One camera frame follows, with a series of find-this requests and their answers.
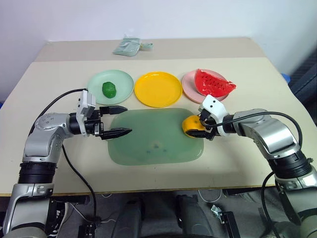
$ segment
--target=green broccoli toy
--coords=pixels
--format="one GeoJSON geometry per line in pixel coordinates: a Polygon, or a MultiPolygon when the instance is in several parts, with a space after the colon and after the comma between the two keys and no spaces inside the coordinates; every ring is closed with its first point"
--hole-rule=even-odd
{"type": "Polygon", "coordinates": [[[115,89],[115,85],[111,82],[103,83],[103,94],[107,98],[114,98],[117,93],[117,90],[115,89]]]}

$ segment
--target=beige table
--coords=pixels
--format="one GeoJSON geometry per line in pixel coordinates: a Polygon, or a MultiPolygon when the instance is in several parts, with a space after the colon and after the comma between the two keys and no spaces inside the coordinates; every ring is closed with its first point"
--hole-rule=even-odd
{"type": "MultiPolygon", "coordinates": [[[[278,111],[294,117],[303,130],[303,152],[317,158],[317,128],[293,96],[285,80],[248,38],[149,40],[152,52],[133,58],[115,56],[119,41],[56,42],[39,53],[0,111],[0,194],[9,196],[16,183],[28,131],[37,115],[55,97],[85,87],[95,73],[120,69],[134,80],[149,71],[166,71],[179,79],[196,68],[209,68],[237,84],[223,101],[231,113],[253,108],[278,111]]],[[[50,112],[75,112],[79,93],[57,102],[50,112]]],[[[130,110],[149,109],[134,94],[121,103],[130,110]]],[[[182,95],[172,108],[198,113],[199,105],[182,95]]],[[[113,116],[103,121],[109,127],[113,116]]],[[[280,118],[294,132],[292,123],[280,118]]],[[[107,142],[77,135],[64,142],[74,166],[96,192],[153,189],[233,188],[260,186],[270,172],[253,141],[231,135],[205,140],[202,156],[179,164],[122,166],[111,160],[107,142]]],[[[61,155],[55,174],[56,194],[88,192],[61,155]]]]}

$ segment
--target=green tray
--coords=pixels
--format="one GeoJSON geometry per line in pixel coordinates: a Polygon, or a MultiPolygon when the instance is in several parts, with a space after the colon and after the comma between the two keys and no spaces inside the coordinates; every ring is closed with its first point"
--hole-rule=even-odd
{"type": "Polygon", "coordinates": [[[131,110],[119,114],[111,128],[132,128],[132,132],[110,140],[111,159],[120,165],[182,163],[199,158],[204,150],[202,138],[190,138],[182,122],[192,115],[181,108],[131,110]]]}

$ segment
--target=floor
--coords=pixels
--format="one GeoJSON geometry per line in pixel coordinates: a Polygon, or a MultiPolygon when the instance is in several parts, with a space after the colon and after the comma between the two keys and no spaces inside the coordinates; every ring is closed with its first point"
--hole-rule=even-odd
{"type": "MultiPolygon", "coordinates": [[[[218,195],[220,190],[201,190],[205,200],[213,200],[218,195]]],[[[144,193],[123,193],[113,194],[109,198],[104,198],[100,194],[97,196],[98,215],[102,219],[116,219],[118,212],[124,204],[131,198],[141,197],[145,202],[146,212],[145,220],[142,224],[142,236],[157,235],[157,234],[181,234],[182,230],[178,227],[174,212],[174,198],[176,195],[198,195],[197,191],[174,191],[174,192],[144,192],[144,193]]],[[[279,202],[275,188],[268,188],[265,191],[268,211],[274,221],[288,221],[282,206],[279,202]]],[[[198,195],[199,205],[206,214],[210,225],[213,229],[214,236],[218,238],[229,237],[227,232],[219,222],[219,220],[211,213],[212,204],[205,203],[198,195]]],[[[260,237],[265,225],[263,216],[260,216],[261,199],[260,192],[254,191],[243,195],[231,197],[221,197],[215,203],[223,211],[232,211],[236,218],[237,226],[242,238],[260,237]]],[[[92,212],[92,203],[87,205],[76,206],[83,214],[89,215],[92,212]]],[[[60,230],[59,237],[77,237],[78,226],[83,220],[76,211],[72,211],[70,207],[66,218],[67,221],[63,224],[60,230]]],[[[111,236],[114,222],[102,224],[96,230],[96,238],[109,238],[111,236]]]]}

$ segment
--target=watermelon slice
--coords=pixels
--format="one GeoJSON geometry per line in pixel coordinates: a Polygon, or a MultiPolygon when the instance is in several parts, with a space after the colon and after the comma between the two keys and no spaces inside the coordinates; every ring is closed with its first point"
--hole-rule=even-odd
{"type": "Polygon", "coordinates": [[[232,82],[213,76],[201,69],[196,70],[195,86],[200,94],[204,96],[210,94],[213,97],[225,96],[236,88],[236,85],[232,82]]]}

